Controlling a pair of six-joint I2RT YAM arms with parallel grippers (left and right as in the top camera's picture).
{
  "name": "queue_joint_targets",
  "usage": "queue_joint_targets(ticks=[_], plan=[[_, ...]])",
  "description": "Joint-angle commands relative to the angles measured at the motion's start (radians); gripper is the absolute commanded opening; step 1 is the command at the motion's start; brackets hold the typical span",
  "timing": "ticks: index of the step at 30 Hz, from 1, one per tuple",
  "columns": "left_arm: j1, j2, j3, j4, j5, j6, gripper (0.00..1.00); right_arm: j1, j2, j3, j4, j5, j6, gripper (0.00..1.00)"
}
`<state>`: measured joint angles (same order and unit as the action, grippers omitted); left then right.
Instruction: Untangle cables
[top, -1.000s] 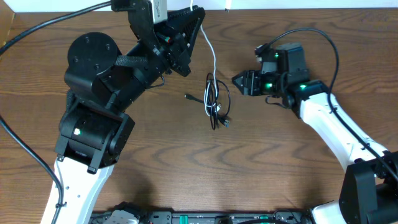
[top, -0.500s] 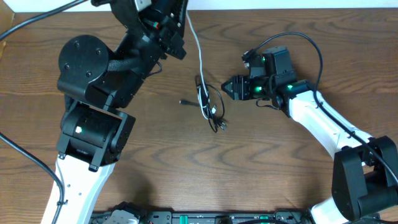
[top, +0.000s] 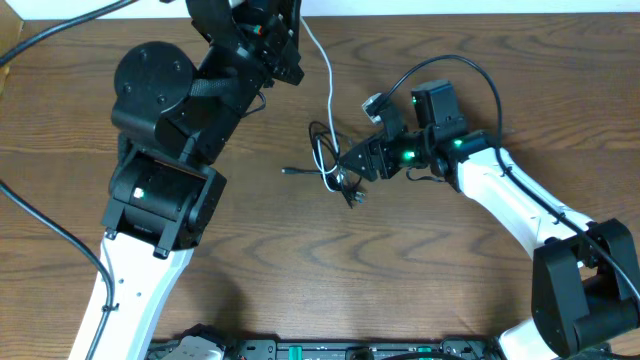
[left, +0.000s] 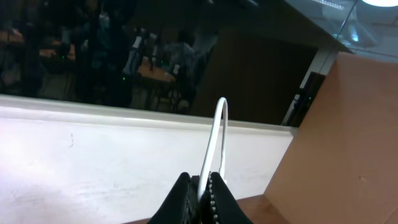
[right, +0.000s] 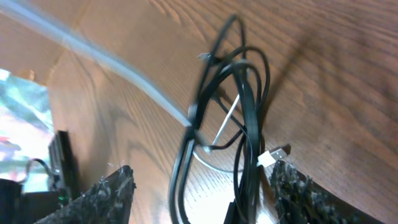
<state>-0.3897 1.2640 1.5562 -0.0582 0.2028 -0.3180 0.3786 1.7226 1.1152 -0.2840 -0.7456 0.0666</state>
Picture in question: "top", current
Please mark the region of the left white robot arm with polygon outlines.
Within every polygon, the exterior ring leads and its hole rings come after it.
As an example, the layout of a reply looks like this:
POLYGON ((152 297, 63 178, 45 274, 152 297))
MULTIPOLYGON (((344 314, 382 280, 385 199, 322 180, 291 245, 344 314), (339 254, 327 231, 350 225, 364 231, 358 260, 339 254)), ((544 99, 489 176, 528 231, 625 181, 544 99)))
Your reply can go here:
POLYGON ((71 350, 74 359, 141 359, 226 185, 214 168, 253 101, 275 81, 300 83, 297 1, 190 0, 208 49, 131 49, 115 75, 119 160, 100 246, 104 272, 71 350))

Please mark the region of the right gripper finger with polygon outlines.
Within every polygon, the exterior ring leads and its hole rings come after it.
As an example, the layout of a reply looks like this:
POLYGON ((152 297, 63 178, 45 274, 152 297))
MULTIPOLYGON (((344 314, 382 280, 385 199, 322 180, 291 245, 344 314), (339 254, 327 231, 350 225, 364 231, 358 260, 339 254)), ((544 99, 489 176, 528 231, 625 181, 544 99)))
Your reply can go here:
POLYGON ((342 155, 339 158, 339 163, 342 166, 373 166, 372 144, 374 142, 374 137, 361 141, 342 155))
POLYGON ((380 162, 376 159, 346 159, 344 161, 344 167, 369 182, 376 181, 379 178, 380 162))

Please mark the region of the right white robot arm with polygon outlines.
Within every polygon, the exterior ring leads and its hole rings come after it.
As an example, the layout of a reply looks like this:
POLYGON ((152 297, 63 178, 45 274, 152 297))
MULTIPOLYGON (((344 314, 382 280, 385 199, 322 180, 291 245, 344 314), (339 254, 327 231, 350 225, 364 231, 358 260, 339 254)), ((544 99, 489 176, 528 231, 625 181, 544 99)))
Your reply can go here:
POLYGON ((533 261, 532 317, 498 337, 500 355, 569 358, 637 329, 639 305, 626 282, 639 279, 639 265, 628 228, 567 207, 488 133, 469 131, 449 81, 423 83, 411 95, 418 131, 408 131, 397 108, 376 94, 363 109, 382 130, 339 163, 369 181, 429 168, 432 179, 479 203, 521 244, 533 261))

